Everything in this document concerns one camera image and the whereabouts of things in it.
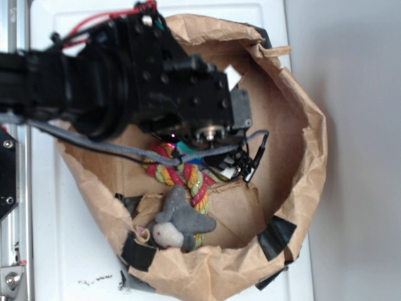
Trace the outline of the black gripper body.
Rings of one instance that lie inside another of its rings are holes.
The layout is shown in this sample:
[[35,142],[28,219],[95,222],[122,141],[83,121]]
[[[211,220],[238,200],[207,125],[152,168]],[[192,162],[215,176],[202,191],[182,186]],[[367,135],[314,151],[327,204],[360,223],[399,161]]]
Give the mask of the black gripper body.
[[253,124],[247,92],[229,87],[227,75],[201,55],[187,54],[155,6],[135,10],[125,17],[135,72],[132,123],[198,149],[245,142]]

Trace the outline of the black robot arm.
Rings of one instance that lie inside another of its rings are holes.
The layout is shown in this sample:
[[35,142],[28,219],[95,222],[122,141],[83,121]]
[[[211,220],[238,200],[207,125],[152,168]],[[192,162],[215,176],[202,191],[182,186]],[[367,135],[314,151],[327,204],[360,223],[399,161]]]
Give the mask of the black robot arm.
[[197,147],[237,144],[252,126],[247,92],[178,44],[153,1],[74,30],[44,51],[1,54],[1,111],[71,122],[94,141],[129,124]]

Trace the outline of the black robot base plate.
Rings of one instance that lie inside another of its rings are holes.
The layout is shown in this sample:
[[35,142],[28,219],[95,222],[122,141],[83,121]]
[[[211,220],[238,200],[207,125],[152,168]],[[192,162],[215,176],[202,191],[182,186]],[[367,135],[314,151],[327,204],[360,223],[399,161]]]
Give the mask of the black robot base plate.
[[1,126],[1,222],[18,205],[18,142]]

